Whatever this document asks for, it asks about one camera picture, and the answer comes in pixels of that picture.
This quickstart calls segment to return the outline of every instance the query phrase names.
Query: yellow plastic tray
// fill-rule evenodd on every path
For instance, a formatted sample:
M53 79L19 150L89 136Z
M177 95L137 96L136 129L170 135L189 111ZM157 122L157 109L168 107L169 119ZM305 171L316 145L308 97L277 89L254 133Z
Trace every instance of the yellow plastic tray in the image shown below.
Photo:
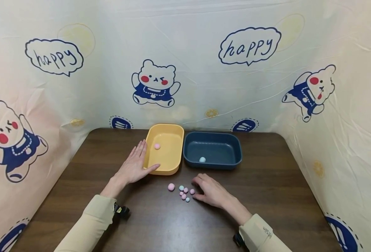
M153 125L146 137L148 150L146 151L144 167L161 164L151 172L154 175L173 175L179 169L181 152L183 151L184 129L176 124ZM160 149L155 149L155 144L160 144Z

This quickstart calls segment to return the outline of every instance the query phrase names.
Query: plastic tray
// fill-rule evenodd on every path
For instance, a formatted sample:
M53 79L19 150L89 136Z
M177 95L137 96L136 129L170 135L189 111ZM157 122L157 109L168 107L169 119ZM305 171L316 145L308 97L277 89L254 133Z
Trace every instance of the plastic tray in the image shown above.
M183 156L191 167L232 170L242 161L242 147L234 135L191 132L184 140Z
M161 166L151 172L154 175L173 175L179 169L181 152L183 150L184 129L176 124L153 125L146 137L148 150L146 151L144 167L154 164ZM160 144L160 149L155 149L155 144Z

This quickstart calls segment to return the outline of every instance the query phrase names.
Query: sleeve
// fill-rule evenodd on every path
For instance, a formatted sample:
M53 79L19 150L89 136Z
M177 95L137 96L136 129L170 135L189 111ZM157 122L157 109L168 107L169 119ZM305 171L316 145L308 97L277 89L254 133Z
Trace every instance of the sleeve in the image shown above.
M258 214L240 226L239 233L250 252L292 252Z
M112 223L115 199L95 195L54 252L91 252Z

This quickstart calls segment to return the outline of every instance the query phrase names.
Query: pink pom ball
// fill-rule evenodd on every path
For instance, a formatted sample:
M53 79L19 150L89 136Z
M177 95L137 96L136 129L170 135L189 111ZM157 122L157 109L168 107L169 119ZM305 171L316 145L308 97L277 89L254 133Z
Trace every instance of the pink pom ball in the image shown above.
M175 185L173 183L170 183L168 186L167 186L167 189L169 189L169 191L173 191L175 188Z

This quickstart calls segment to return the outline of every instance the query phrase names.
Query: wooden table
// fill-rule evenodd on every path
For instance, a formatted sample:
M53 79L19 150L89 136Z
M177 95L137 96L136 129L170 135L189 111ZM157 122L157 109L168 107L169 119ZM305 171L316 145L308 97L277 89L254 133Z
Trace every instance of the wooden table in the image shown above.
M12 251L53 251L101 192L147 130L92 131L59 178ZM191 199L178 186L207 173L258 213L293 252L340 252L341 248L284 139L275 133L234 133L243 161L233 171L202 170L182 162L172 176L149 175L124 189L118 203L128 220L114 222L95 251L247 251L232 241L237 224L223 211ZM167 190L175 183L174 192Z

